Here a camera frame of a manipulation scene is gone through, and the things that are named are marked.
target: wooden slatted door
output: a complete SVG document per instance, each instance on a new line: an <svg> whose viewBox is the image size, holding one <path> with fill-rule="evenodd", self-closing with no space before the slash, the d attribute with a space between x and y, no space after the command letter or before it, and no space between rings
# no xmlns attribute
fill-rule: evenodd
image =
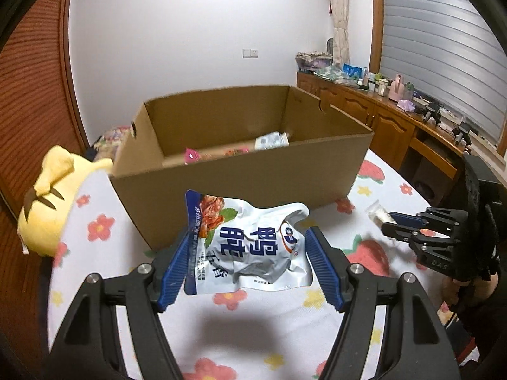
<svg viewBox="0 0 507 380"><path fill-rule="evenodd" d="M64 84L62 2L37 0L0 52L0 191L7 203L0 212L0 329L35 375L41 369L41 259L22 254L16 223L6 208L18 216L50 147L83 150Z"/></svg>

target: human hand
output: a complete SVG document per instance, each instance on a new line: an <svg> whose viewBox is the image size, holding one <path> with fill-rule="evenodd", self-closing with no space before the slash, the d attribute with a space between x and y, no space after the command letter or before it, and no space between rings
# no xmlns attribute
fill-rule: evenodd
<svg viewBox="0 0 507 380"><path fill-rule="evenodd" d="M469 281L461 282L451 279L450 277L445 277L442 284L442 297L444 301L449 306L457 304L459 301L458 292L460 288L466 287L469 284ZM485 281L480 277L477 277L473 280L473 285L475 287L475 292L473 294L473 299L466 304L468 307L477 306L478 304L486 301L491 294L493 294L496 286L498 285L498 274L492 275L491 281Z"/></svg>

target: beige curtain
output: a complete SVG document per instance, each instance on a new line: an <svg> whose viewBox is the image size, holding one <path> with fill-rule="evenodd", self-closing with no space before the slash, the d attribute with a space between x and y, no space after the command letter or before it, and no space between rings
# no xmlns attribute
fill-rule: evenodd
<svg viewBox="0 0 507 380"><path fill-rule="evenodd" d="M330 0L333 11L334 47L333 60L343 66L350 62L348 46L348 0Z"/></svg>

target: black sleeve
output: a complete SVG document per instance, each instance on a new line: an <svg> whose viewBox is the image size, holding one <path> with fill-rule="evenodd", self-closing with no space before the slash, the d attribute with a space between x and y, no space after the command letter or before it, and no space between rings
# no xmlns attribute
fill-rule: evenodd
<svg viewBox="0 0 507 380"><path fill-rule="evenodd" d="M498 286L484 303L458 314L475 338L480 364L467 379L504 379L507 373L507 274L498 273Z"/></svg>

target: metal screw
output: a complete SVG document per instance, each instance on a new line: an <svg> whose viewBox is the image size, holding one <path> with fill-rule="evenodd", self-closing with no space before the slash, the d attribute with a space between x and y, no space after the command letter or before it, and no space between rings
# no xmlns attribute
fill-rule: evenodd
<svg viewBox="0 0 507 380"><path fill-rule="evenodd" d="M151 271L151 264L144 263L138 267L139 274L148 274Z"/></svg>
<svg viewBox="0 0 507 380"><path fill-rule="evenodd" d="M350 266L350 271L354 274L361 274L364 271L364 267L359 263L354 263Z"/></svg>
<svg viewBox="0 0 507 380"><path fill-rule="evenodd" d="M403 275L403 280L405 280L407 283L414 283L416 278L412 273L405 273Z"/></svg>
<svg viewBox="0 0 507 380"><path fill-rule="evenodd" d="M86 282L90 284L95 284L97 281L100 280L100 275L97 273L88 274L86 276Z"/></svg>

